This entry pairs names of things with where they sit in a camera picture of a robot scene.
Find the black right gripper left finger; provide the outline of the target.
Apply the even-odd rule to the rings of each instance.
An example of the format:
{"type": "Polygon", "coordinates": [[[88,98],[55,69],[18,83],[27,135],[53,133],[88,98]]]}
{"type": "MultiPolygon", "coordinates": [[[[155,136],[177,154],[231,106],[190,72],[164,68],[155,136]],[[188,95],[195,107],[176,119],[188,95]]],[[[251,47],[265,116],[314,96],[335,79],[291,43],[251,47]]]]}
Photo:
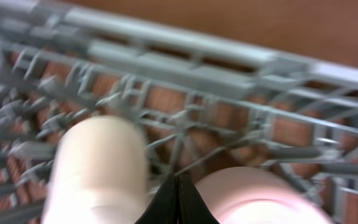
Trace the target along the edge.
{"type": "Polygon", "coordinates": [[[167,177],[142,216],[135,224],[176,224],[177,183],[174,176],[167,177]]]}

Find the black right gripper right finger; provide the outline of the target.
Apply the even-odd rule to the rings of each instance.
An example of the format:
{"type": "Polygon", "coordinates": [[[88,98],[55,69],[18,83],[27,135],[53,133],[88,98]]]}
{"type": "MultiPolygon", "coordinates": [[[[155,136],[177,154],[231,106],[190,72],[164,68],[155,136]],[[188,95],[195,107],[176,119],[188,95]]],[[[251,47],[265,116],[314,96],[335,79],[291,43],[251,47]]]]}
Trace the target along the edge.
{"type": "Polygon", "coordinates": [[[219,224],[189,175],[177,177],[177,204],[178,223],[180,224],[219,224]]]}

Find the pale green cup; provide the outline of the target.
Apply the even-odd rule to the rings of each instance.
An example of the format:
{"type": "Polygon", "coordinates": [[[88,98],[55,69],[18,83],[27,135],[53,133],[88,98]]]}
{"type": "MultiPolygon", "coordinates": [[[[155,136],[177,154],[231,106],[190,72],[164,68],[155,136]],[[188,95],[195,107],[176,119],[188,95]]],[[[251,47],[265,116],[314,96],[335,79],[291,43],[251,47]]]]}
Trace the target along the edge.
{"type": "Polygon", "coordinates": [[[148,203],[145,139],[117,116],[88,118],[59,142],[42,223],[135,223],[148,203]]]}

